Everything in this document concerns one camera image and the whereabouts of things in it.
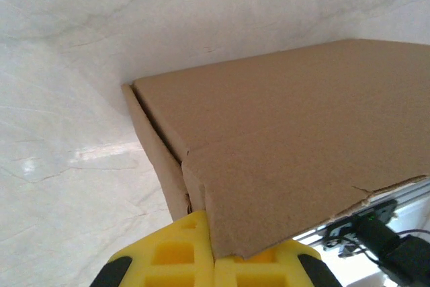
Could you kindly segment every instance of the black bracket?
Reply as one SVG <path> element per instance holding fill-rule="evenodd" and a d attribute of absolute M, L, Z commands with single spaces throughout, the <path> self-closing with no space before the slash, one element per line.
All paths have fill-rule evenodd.
<path fill-rule="evenodd" d="M 367 216 L 369 219 L 376 218 L 382 223 L 388 224 L 394 216 L 396 207 L 396 200 L 385 201 L 330 224 L 327 226 L 323 238 L 324 250 L 328 251 L 340 247 L 339 257 L 349 257 L 353 255 L 357 246 L 346 240 L 342 240 L 342 238 L 347 238 L 359 244 L 354 230 L 354 226 L 358 219 Z"/>

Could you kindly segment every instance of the black rubber pad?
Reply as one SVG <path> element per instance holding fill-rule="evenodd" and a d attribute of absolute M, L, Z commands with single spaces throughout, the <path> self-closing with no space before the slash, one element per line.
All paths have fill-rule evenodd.
<path fill-rule="evenodd" d="M 342 287 L 325 262 L 311 255 L 299 255 L 298 259 L 315 287 Z"/>
<path fill-rule="evenodd" d="M 119 287 L 131 263 L 131 257 L 121 257 L 105 264 L 90 287 Z"/>

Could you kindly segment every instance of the marble surface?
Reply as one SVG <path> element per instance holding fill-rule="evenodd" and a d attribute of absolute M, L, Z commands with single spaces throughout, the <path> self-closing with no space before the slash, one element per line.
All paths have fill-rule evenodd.
<path fill-rule="evenodd" d="M 171 221 L 120 84 L 342 38 L 430 44 L 430 0 L 1 0 L 0 286 L 88 286 Z"/>

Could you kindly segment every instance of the box lid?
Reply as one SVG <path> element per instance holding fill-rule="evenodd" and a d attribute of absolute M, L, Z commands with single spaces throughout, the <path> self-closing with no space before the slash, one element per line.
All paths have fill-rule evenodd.
<path fill-rule="evenodd" d="M 346 40 L 135 81 L 214 254 L 251 256 L 430 172 L 430 46 Z"/>

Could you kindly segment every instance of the torn cardboard edge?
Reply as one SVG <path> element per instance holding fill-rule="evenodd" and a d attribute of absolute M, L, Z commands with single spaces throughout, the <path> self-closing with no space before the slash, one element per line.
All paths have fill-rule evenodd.
<path fill-rule="evenodd" d="M 246 254 L 246 255 L 244 255 L 244 254 L 240 254 L 240 255 L 239 254 L 231 254 L 231 255 L 234 255 L 234 256 L 237 256 L 237 257 L 242 257 L 245 260 L 246 259 L 250 259 L 250 258 L 252 258 L 252 257 L 260 254 L 261 252 L 265 251 L 266 249 L 270 249 L 272 247 L 275 247 L 276 245 L 278 245 L 280 243 L 283 243 L 284 241 L 287 241 L 289 239 L 294 239 L 295 237 L 303 235 L 304 233 L 307 233 L 307 232 L 309 232 L 311 230 L 314 230 L 315 228 L 326 226 L 326 225 L 329 225 L 329 224 L 331 224 L 331 223 L 333 223 L 335 221 L 341 220 L 342 218 L 347 218 L 348 216 L 352 216 L 352 215 L 360 212 L 360 210 L 362 208 L 367 208 L 368 206 L 370 206 L 370 204 L 371 204 L 370 200 L 372 198 L 376 198 L 379 195 L 382 195 L 384 193 L 391 194 L 392 192 L 395 192 L 396 190 L 403 189 L 408 184 L 413 185 L 413 184 L 420 183 L 420 182 L 428 180 L 428 179 L 430 179 L 430 175 L 420 175 L 420 176 L 412 177 L 410 179 L 406 179 L 406 180 L 404 180 L 402 182 L 399 182 L 397 184 L 394 184 L 394 185 L 391 185 L 391 186 L 387 186 L 386 188 L 382 188 L 380 190 L 376 190 L 375 192 L 371 192 L 371 191 L 359 189 L 363 193 L 367 193 L 368 194 L 367 197 L 364 198 L 363 200 L 359 201 L 358 203 L 355 203 L 354 205 L 350 206 L 348 209 L 345 209 L 344 211 L 342 211 L 342 212 L 340 212 L 340 213 L 338 213 L 338 214 L 336 214 L 334 216 L 331 216 L 330 218 L 328 218 L 328 219 L 326 219 L 324 221 L 316 223 L 312 227 L 309 227 L 307 229 L 298 231 L 297 233 L 294 233 L 294 234 L 292 234 L 290 236 L 287 236 L 284 239 L 280 239 L 279 241 L 277 241 L 275 243 L 272 243 L 271 245 L 268 245 L 264 249 L 258 250 L 258 251 L 254 252 L 254 253 L 250 253 L 250 254 Z M 226 256 L 227 255 L 225 255 L 225 254 L 216 254 L 216 253 L 214 254 L 215 258 L 226 257 Z"/>

